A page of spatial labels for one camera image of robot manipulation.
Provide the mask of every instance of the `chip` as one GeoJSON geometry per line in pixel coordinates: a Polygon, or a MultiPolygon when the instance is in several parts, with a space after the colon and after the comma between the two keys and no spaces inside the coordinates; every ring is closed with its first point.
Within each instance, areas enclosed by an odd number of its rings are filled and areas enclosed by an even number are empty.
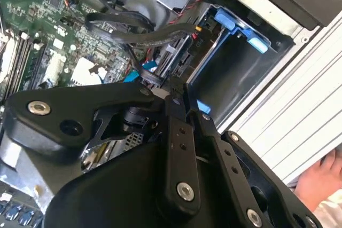
{"type": "Polygon", "coordinates": [[[58,8],[59,4],[60,4],[60,0],[50,0],[50,4],[55,7],[58,8]]]}
{"type": "Polygon", "coordinates": [[[28,14],[31,16],[34,16],[36,14],[36,12],[33,9],[29,9],[28,14]]]}
{"type": "Polygon", "coordinates": [[[55,48],[58,48],[59,50],[62,50],[63,46],[64,46],[64,42],[55,38],[55,41],[53,42],[53,46],[55,48]]]}

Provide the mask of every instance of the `silver screw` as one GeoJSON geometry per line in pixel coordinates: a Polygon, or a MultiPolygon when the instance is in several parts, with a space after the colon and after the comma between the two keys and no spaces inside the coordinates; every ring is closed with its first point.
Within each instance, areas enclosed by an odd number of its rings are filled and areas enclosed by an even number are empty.
{"type": "Polygon", "coordinates": [[[234,135],[233,133],[230,135],[231,139],[233,139],[234,141],[239,141],[239,138],[237,137],[237,135],[234,135]]]}
{"type": "Polygon", "coordinates": [[[261,227],[262,226],[262,221],[261,221],[260,216],[253,209],[247,210],[247,216],[255,227],[261,227]]]}
{"type": "Polygon", "coordinates": [[[150,92],[145,88],[140,89],[140,93],[142,93],[143,95],[146,95],[146,96],[150,95],[150,92]]]}
{"type": "Polygon", "coordinates": [[[202,115],[202,117],[203,117],[203,119],[205,119],[205,120],[210,120],[210,117],[209,117],[207,114],[205,114],[205,113],[202,115]]]}
{"type": "Polygon", "coordinates": [[[158,126],[158,122],[155,121],[155,122],[152,123],[151,128],[155,129],[157,126],[158,126]]]}
{"type": "Polygon", "coordinates": [[[317,225],[315,224],[315,222],[310,217],[306,216],[306,220],[308,220],[308,222],[312,228],[317,228],[317,225]]]}
{"type": "Polygon", "coordinates": [[[193,189],[187,183],[179,183],[177,185],[177,193],[185,201],[192,201],[195,198],[193,189]]]}
{"type": "Polygon", "coordinates": [[[51,107],[43,101],[32,101],[27,108],[31,113],[39,116],[45,116],[51,112],[51,107]]]}
{"type": "Polygon", "coordinates": [[[177,99],[173,99],[173,102],[176,104],[176,105],[180,105],[180,101],[178,101],[177,99]]]}

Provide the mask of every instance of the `aluminum panel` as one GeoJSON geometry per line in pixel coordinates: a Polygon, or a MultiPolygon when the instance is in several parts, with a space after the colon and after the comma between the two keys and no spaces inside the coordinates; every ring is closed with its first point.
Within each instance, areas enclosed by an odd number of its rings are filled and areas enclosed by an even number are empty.
{"type": "Polygon", "coordinates": [[[285,183],[341,144],[341,18],[322,29],[230,128],[285,183]]]}
{"type": "Polygon", "coordinates": [[[299,27],[296,21],[269,0],[239,1],[285,35],[291,36],[299,27]]]}

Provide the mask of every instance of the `bolt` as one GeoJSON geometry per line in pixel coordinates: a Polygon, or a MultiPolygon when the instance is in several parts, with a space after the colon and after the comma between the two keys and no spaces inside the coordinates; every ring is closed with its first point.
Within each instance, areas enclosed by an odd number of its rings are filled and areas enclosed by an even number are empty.
{"type": "Polygon", "coordinates": [[[317,225],[315,224],[315,222],[310,217],[306,216],[306,220],[308,220],[308,222],[312,228],[317,228],[317,225]]]}
{"type": "Polygon", "coordinates": [[[39,116],[45,116],[51,112],[51,107],[43,101],[32,101],[27,108],[31,113],[39,116]]]}
{"type": "Polygon", "coordinates": [[[152,123],[151,128],[155,129],[157,126],[158,126],[158,122],[155,121],[155,122],[152,123]]]}
{"type": "Polygon", "coordinates": [[[173,99],[173,102],[176,104],[176,105],[180,105],[180,101],[178,101],[177,99],[173,99]]]}
{"type": "Polygon", "coordinates": [[[233,133],[230,135],[231,139],[233,139],[234,141],[239,141],[239,138],[237,137],[237,135],[234,135],[233,133]]]}
{"type": "Polygon", "coordinates": [[[262,226],[262,221],[261,221],[260,216],[253,209],[247,210],[247,216],[255,227],[261,227],[262,226]]]}
{"type": "Polygon", "coordinates": [[[187,183],[179,183],[177,185],[177,193],[185,201],[192,201],[195,198],[193,189],[187,183]]]}
{"type": "Polygon", "coordinates": [[[185,144],[180,144],[180,148],[184,151],[186,151],[186,145],[185,144]]]}
{"type": "Polygon", "coordinates": [[[202,117],[205,120],[210,120],[210,117],[207,114],[205,114],[205,113],[203,113],[202,117]]]}
{"type": "Polygon", "coordinates": [[[143,95],[146,95],[146,96],[150,95],[150,92],[145,88],[140,89],[140,93],[142,93],[143,95]]]}

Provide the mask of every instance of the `blue connector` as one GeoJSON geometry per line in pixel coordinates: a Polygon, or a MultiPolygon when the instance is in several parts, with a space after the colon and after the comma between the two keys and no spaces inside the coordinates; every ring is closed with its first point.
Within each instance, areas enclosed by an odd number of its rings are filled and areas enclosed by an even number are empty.
{"type": "Polygon", "coordinates": [[[271,45],[270,41],[258,36],[251,28],[244,29],[240,27],[238,20],[228,14],[223,8],[217,11],[215,20],[225,26],[230,31],[230,35],[234,35],[236,32],[244,34],[247,37],[247,42],[260,53],[266,53],[271,45]]]}
{"type": "Polygon", "coordinates": [[[210,111],[212,110],[209,106],[206,104],[202,103],[200,100],[197,100],[198,108],[200,111],[203,111],[206,114],[209,114],[210,111]]]}
{"type": "MultiPolygon", "coordinates": [[[[155,68],[157,66],[158,65],[155,61],[149,61],[143,65],[144,69],[146,69],[146,70],[150,70],[150,69],[155,68]]],[[[124,82],[132,82],[137,77],[139,77],[139,74],[136,70],[134,70],[125,78],[124,82]]]]}

